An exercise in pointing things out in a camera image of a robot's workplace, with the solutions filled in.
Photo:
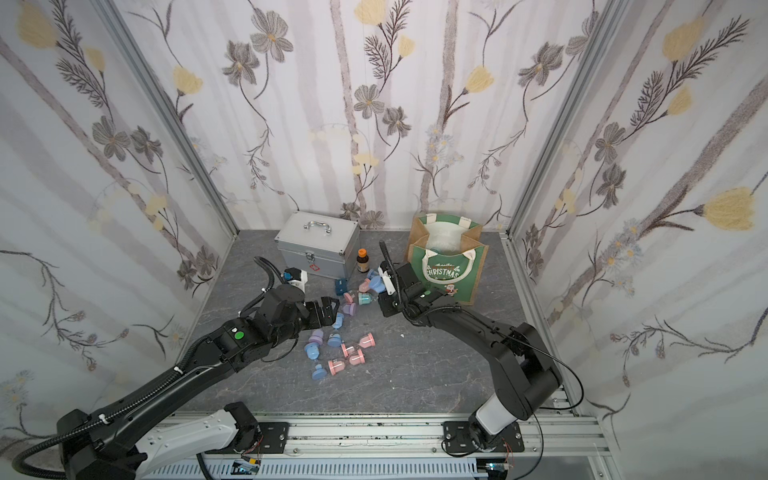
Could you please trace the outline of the green hourglass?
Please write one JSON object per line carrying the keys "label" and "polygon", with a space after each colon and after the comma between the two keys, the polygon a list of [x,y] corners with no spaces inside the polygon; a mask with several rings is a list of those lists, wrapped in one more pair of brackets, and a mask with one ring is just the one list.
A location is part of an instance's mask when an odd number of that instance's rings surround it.
{"label": "green hourglass", "polygon": [[370,292],[359,292],[358,303],[360,305],[369,305],[376,300],[376,296]]}

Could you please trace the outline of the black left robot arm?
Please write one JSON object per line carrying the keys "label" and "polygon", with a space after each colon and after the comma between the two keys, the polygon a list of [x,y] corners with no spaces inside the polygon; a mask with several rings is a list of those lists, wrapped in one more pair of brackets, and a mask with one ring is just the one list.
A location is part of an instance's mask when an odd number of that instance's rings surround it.
{"label": "black left robot arm", "polygon": [[13,469],[41,479],[135,479],[150,461],[140,440],[179,407],[282,342],[335,322],[338,299],[310,301],[269,260],[255,262],[267,274],[267,287],[235,318],[192,342],[173,367],[122,399],[62,417],[56,435],[18,453]]}

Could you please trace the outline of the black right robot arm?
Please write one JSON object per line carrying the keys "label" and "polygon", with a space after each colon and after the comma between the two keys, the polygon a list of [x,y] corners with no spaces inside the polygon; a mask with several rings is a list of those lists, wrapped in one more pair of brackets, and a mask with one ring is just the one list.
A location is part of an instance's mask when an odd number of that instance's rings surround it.
{"label": "black right robot arm", "polygon": [[378,297],[382,315],[401,315],[416,327],[442,330],[487,362],[493,393],[469,416],[468,435],[475,451],[496,448],[512,424],[545,406],[563,384],[561,370],[569,366],[546,349],[532,325],[499,323],[462,306],[447,293],[427,288],[411,264],[395,264],[383,240],[379,247],[379,274],[387,286]]}

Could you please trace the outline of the green burlap canvas bag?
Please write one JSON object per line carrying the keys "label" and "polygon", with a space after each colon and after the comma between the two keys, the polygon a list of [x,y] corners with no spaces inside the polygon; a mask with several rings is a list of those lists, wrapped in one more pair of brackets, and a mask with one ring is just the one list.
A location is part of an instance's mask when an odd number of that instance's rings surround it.
{"label": "green burlap canvas bag", "polygon": [[406,259],[417,278],[464,305],[473,305],[489,246],[481,241],[483,226],[446,213],[416,215],[411,224]]}

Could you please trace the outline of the pink hourglass small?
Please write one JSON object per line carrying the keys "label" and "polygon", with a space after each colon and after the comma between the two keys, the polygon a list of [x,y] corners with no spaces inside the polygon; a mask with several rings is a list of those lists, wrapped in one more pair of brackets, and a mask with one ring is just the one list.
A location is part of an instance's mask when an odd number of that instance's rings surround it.
{"label": "pink hourglass small", "polygon": [[358,342],[358,346],[363,349],[371,348],[371,347],[374,347],[375,345],[376,345],[376,341],[372,333],[368,333],[367,335],[362,337]]}

